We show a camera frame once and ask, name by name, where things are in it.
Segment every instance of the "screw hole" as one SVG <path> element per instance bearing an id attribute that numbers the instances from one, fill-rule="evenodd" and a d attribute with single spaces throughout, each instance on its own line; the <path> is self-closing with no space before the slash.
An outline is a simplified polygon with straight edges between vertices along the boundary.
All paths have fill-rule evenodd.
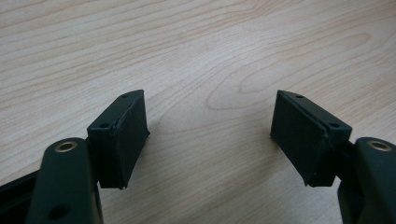
<path id="1" fill-rule="evenodd" d="M 334 128 L 339 128 L 339 127 L 340 127 L 340 125 L 339 125 L 339 124 L 336 124 L 336 123 L 330 123 L 330 126 L 332 126 L 332 127 L 334 127 Z"/>
<path id="2" fill-rule="evenodd" d="M 63 142 L 55 148 L 55 151 L 66 152 L 66 151 L 70 151 L 71 149 L 75 148 L 76 146 L 77 146 L 76 142 Z"/>
<path id="3" fill-rule="evenodd" d="M 67 204 L 60 204 L 53 207 L 49 211 L 49 220 L 59 220 L 65 217 L 70 211 L 70 206 Z"/>
<path id="4" fill-rule="evenodd" d="M 99 127 L 101 128 L 107 128 L 108 127 L 108 123 L 102 123 L 99 125 Z"/>
<path id="5" fill-rule="evenodd" d="M 370 141 L 370 142 L 368 142 L 368 145 L 370 147 L 373 147 L 376 150 L 380 150 L 380 151 L 391 151 L 392 150 L 392 148 L 390 146 L 388 146 L 388 144 L 377 142 L 377 141 Z"/>

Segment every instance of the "wooden table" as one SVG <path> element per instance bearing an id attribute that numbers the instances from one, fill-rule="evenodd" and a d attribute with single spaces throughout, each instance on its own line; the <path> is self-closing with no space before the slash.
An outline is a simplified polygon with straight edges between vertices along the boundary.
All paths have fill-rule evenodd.
<path id="1" fill-rule="evenodd" d="M 0 1 L 0 184 L 120 94 L 151 131 L 106 223 L 341 223 L 270 140 L 276 90 L 396 143 L 395 1 Z"/>

